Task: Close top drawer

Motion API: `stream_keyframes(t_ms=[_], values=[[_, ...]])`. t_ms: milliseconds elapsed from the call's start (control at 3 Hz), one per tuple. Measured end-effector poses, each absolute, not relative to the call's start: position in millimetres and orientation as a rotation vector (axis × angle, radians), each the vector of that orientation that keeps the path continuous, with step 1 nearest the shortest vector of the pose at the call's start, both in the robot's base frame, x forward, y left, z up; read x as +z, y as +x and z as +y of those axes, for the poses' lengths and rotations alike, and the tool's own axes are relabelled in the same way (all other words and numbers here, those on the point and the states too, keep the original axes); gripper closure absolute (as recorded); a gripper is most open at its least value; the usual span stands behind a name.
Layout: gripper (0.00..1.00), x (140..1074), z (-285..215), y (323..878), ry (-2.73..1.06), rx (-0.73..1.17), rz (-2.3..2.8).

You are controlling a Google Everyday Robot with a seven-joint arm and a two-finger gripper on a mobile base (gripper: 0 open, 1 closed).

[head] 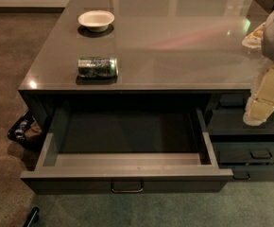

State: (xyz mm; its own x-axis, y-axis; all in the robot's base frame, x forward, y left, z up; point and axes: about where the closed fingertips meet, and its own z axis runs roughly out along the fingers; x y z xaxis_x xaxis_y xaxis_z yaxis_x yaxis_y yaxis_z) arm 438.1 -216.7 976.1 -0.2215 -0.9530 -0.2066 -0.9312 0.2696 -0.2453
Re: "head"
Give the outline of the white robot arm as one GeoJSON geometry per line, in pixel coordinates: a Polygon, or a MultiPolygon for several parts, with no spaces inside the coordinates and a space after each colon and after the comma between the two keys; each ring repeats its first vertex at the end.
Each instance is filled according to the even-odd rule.
{"type": "Polygon", "coordinates": [[[243,121],[249,126],[259,126],[274,112],[274,9],[266,21],[242,41],[248,48],[260,48],[272,64],[264,68],[253,81],[243,121]]]}

